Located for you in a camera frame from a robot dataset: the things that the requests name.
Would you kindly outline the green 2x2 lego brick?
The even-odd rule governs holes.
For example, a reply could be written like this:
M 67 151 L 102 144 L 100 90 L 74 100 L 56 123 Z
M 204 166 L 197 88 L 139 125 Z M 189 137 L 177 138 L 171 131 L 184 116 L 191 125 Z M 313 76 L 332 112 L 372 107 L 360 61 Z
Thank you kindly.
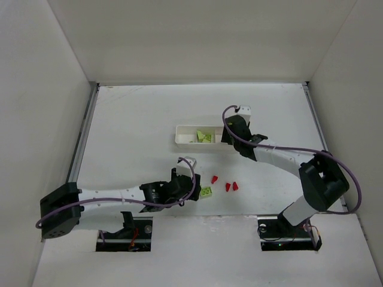
M 203 136 L 203 139 L 202 139 L 202 143 L 211 143 L 211 135 L 210 134 L 206 134 Z

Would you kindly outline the green slope lego brick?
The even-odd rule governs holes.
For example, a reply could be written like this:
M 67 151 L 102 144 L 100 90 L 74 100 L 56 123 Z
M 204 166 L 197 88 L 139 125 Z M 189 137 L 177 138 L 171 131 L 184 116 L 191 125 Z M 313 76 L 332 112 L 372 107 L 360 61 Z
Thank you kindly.
M 196 130 L 196 138 L 199 143 L 202 143 L 205 139 L 205 134 L 202 133 L 200 130 Z

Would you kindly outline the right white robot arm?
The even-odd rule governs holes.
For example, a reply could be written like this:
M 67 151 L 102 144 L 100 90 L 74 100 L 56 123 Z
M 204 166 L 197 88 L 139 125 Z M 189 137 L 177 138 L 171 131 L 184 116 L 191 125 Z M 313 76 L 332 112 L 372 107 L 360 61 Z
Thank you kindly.
M 328 152 L 304 148 L 284 149 L 267 136 L 250 132 L 241 115 L 223 117 L 222 143 L 241 156 L 284 170 L 300 180 L 302 195 L 278 214 L 285 227 L 295 227 L 318 212 L 326 212 L 349 190 L 340 163 Z

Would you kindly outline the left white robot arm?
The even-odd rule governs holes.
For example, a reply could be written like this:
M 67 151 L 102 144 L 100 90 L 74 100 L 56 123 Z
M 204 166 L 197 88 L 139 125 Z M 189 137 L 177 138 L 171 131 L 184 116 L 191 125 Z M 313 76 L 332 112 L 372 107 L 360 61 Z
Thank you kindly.
M 198 201 L 200 174 L 180 175 L 171 170 L 170 181 L 157 181 L 122 190 L 86 190 L 67 182 L 40 202 L 40 219 L 35 224 L 43 239 L 54 239 L 73 230 L 116 233 L 127 226 L 127 216 L 161 212 Z

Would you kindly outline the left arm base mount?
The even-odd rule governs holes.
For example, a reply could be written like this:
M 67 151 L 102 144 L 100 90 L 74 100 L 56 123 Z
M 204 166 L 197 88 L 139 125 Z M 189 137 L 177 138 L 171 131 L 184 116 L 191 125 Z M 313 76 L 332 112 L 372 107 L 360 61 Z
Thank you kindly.
M 122 212 L 123 222 L 114 233 L 99 231 L 96 252 L 150 252 L 153 233 L 152 217 L 133 217 Z

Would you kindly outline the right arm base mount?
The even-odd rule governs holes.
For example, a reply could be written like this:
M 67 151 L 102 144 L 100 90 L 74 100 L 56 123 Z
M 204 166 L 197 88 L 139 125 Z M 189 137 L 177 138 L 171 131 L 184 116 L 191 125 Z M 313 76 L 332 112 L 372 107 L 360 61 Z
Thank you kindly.
M 318 228 L 306 219 L 292 226 L 278 216 L 258 216 L 257 234 L 262 251 L 319 251 L 322 239 Z

